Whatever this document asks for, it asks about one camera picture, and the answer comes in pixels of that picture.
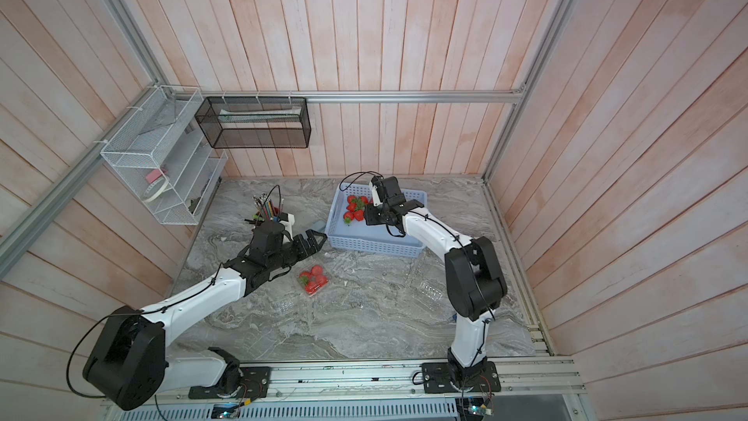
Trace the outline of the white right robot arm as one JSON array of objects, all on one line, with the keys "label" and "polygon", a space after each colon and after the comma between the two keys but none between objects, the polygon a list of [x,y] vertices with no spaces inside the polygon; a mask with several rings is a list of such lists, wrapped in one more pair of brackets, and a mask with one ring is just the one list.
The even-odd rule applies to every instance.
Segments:
[{"label": "white right robot arm", "polygon": [[406,199],[396,177],[374,175],[369,186],[372,202],[364,209],[366,224],[397,228],[401,236],[415,238],[444,264],[456,330],[447,361],[421,366],[424,390],[432,394],[489,390],[495,367],[486,354],[488,331],[508,294],[493,243],[458,232],[421,202]]}]

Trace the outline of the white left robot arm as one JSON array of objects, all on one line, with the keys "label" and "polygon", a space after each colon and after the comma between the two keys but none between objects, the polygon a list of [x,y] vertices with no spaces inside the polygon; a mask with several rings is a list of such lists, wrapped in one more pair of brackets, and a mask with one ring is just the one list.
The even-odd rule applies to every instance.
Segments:
[{"label": "white left robot arm", "polygon": [[321,251],[327,237],[309,229],[291,235],[280,222],[266,221],[234,258],[206,280],[142,309],[123,306],[105,316],[83,378],[124,410],[140,407],[160,392],[202,388],[220,398],[242,385],[239,360],[218,347],[171,358],[168,349],[210,314],[288,274],[296,263]]}]

